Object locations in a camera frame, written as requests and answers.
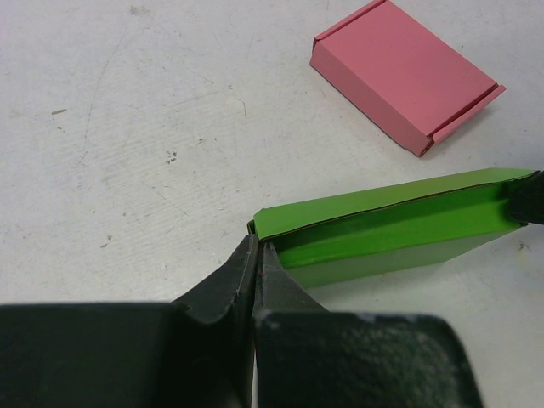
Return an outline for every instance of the pink box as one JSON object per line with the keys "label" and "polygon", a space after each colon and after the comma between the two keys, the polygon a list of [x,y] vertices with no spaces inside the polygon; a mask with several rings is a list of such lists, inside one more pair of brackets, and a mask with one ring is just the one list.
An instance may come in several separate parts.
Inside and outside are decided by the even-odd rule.
{"label": "pink box", "polygon": [[317,36],[310,64],[416,156],[506,90],[389,0]]}

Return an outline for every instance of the green cardboard box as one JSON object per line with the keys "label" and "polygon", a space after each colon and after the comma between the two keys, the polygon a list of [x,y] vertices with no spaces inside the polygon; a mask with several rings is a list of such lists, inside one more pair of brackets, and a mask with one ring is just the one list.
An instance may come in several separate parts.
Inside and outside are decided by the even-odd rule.
{"label": "green cardboard box", "polygon": [[248,228],[306,287],[436,264],[524,226],[506,205],[534,173],[489,168],[265,208]]}

